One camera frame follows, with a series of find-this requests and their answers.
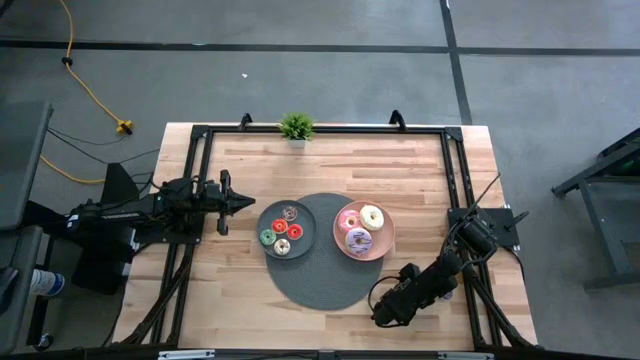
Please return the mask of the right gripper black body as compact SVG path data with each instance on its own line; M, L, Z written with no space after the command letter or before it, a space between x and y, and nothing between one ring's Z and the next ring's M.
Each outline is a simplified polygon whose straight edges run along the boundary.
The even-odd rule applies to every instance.
M420 269L415 264L405 265L395 278L397 283L387 290L372 307L372 320L377 327L408 326L417 309L425 301L425 290L418 283Z

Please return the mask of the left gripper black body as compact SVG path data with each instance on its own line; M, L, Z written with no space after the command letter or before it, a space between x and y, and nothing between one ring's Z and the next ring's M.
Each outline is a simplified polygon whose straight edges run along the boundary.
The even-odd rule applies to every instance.
M204 199L205 211L207 213L216 212L219 214L216 229L220 235L226 236L229 232L227 217L230 215L229 194L231 176L228 170L220 171L220 182L214 180L205 182Z

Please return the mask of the large purple frosted donut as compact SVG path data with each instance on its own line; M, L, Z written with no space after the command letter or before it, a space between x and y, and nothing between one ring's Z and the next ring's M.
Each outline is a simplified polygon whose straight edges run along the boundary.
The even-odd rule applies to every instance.
M372 243L371 234L364 228L353 228L345 237L348 252L356 256L366 254L371 249Z

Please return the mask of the large white frosted donut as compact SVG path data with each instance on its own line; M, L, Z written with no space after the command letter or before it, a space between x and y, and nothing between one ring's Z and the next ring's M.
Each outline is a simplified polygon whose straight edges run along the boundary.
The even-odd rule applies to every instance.
M380 230L384 226L384 214L374 205L365 205L359 211L360 222L364 228L370 231Z

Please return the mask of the large pink frosted donut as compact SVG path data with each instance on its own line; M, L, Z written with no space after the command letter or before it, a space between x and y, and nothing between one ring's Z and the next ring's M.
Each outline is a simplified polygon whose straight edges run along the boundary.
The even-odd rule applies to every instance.
M343 233L348 233L353 228L359 228L360 214L356 210L344 210L338 216L338 226Z

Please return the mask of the large grey round placemat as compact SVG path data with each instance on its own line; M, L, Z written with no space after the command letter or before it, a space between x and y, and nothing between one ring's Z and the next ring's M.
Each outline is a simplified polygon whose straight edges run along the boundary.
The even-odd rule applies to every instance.
M350 198L316 193L299 201L316 219L315 242L304 255L291 260L268 255L268 272L276 287L299 305L316 310L345 309L368 295L381 274L384 260L356 260L336 244L334 219L339 210L352 202Z

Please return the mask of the small dark grey plate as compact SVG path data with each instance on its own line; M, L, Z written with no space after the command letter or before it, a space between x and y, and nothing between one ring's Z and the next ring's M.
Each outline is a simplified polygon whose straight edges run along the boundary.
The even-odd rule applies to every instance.
M297 208L298 216L293 222L288 222L288 224L301 225L304 228L304 234L298 240L289 239L287 236L287 232L284 234L277 234L277 240L284 238L284 239L287 239L291 244L291 249L287 255L278 256L275 254L273 249L273 245L277 240L270 246L264 246L261 244L259 240L259 235L262 230L271 229L272 222L277 218L282 218L283 208L289 205L295 206ZM312 212L309 210L308 207L294 200L282 200L269 205L260 215L258 219L257 228L256 228L258 243L262 247L264 252L273 258L283 259L283 260L289 260L289 259L300 257L304 255L308 250L310 250L312 245L315 242L316 230L317 230L316 219L312 214Z

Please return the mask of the green plant in white pot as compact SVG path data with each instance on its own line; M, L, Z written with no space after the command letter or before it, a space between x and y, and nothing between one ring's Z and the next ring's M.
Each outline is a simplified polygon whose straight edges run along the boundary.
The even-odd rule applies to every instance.
M292 148L302 149L311 140L314 119L307 113L287 113L278 124L281 136Z

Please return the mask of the black floor stand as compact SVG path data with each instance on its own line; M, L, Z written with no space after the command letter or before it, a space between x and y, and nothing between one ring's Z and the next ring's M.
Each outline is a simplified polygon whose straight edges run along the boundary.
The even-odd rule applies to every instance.
M117 163L107 166L105 183L97 205L116 205L139 191L133 179ZM125 225L91 225L80 229L75 239L82 253L72 283L105 295L113 295L128 271L135 253L135 230Z

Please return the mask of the white and blue bottle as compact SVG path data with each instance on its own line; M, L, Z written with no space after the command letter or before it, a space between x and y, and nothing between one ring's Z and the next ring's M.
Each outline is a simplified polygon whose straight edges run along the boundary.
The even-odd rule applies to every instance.
M34 269L31 278L30 293L38 296L53 297L65 286L65 277L60 273Z

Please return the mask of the grey desk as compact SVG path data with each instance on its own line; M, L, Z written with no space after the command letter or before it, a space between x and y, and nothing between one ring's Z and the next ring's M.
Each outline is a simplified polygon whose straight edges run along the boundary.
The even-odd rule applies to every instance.
M0 104L0 231L22 222L52 112L49 102Z

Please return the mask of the grey chair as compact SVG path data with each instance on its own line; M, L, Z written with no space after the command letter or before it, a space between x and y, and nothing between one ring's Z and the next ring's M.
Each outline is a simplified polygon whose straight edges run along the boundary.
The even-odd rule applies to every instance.
M0 293L0 309L4 299L8 303L0 314L0 356L16 347L42 235L38 226L0 232L0 270L5 267L17 270L13 290L8 296Z

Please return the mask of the dark metal side table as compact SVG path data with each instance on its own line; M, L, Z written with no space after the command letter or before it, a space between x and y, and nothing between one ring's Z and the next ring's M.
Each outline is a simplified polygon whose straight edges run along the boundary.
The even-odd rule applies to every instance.
M604 248L611 273L584 283L587 291L640 284L640 265L627 247L640 245L640 127L598 153L596 162L551 189L577 190Z

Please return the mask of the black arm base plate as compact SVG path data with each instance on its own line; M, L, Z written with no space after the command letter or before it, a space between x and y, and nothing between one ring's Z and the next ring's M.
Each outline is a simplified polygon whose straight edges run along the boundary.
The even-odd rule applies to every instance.
M197 244L202 235L205 216L169 210L150 215L135 223L135 241L141 244Z
M447 213L449 232L445 244L465 246L476 253L520 244L516 224L520 221L508 208L451 208Z

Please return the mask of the silver metal bracket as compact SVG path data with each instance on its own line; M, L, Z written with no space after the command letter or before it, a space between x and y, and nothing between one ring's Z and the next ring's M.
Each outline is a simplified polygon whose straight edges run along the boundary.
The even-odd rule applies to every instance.
M478 352L438 352L438 360L495 360L493 354Z
M210 360L216 352L213 349L161 351L157 360Z

